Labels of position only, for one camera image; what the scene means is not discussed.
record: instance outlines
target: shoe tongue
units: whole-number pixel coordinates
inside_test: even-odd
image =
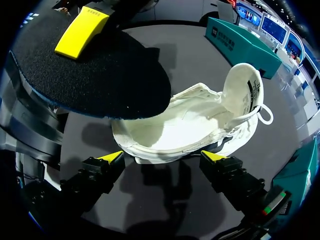
[[[234,117],[250,113],[263,103],[263,86],[259,72],[247,63],[235,65],[224,82],[222,105]]]

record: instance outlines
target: screen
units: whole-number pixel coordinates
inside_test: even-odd
[[[238,13],[239,13],[240,17],[244,19],[246,17],[247,10],[245,10],[243,7],[239,7]]]
[[[301,49],[294,44],[293,41],[289,40],[287,44],[287,48],[292,52],[293,55],[299,57],[301,54]]]
[[[253,23],[254,25],[259,26],[259,24],[260,24],[260,18],[254,15],[254,16],[253,16],[253,19],[252,19],[252,23]]]
[[[251,12],[249,12],[249,11],[246,12],[245,19],[247,21],[252,22],[253,17],[254,17],[254,15]]]
[[[287,30],[272,21],[268,17],[263,18],[263,23],[261,27],[264,31],[270,34],[274,39],[276,39],[280,44],[283,44]]]
[[[306,57],[302,61],[302,64],[303,64],[304,69],[309,74],[310,78],[313,78],[315,76],[315,74],[316,74],[316,71],[315,71],[314,67],[311,65],[311,63],[309,62],[309,60]]]
[[[319,76],[317,76],[313,82],[316,90],[318,91],[318,95],[320,95],[320,79]]]

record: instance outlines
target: black fabric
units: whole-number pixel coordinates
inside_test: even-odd
[[[167,108],[166,72],[125,32],[97,35],[77,60],[55,54],[72,21],[50,9],[21,29],[12,52],[31,87],[58,106],[96,117],[149,118]]]

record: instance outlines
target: monitor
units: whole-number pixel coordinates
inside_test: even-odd
[[[315,89],[316,89],[317,92],[318,92],[318,95],[320,95],[320,79],[319,79],[319,76],[316,76],[313,84],[314,84],[314,86],[315,86]]]
[[[270,15],[263,17],[261,29],[273,37],[279,44],[283,44],[287,35],[285,24]]]
[[[254,15],[251,12],[249,12],[249,11],[246,12],[245,20],[252,22],[253,17],[254,17]]]
[[[306,72],[309,74],[310,78],[313,79],[316,74],[316,70],[314,69],[307,57],[304,58],[302,64]]]
[[[252,23],[253,23],[254,25],[256,25],[256,26],[259,26],[259,24],[260,24],[260,18],[257,17],[256,15],[254,15],[253,18],[252,18]]]
[[[287,46],[287,49],[291,51],[293,55],[300,57],[301,49],[292,40],[289,39],[286,46]]]

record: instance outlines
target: red light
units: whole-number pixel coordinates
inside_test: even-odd
[[[232,7],[236,7],[236,1],[237,0],[227,0],[231,5],[232,5]]]

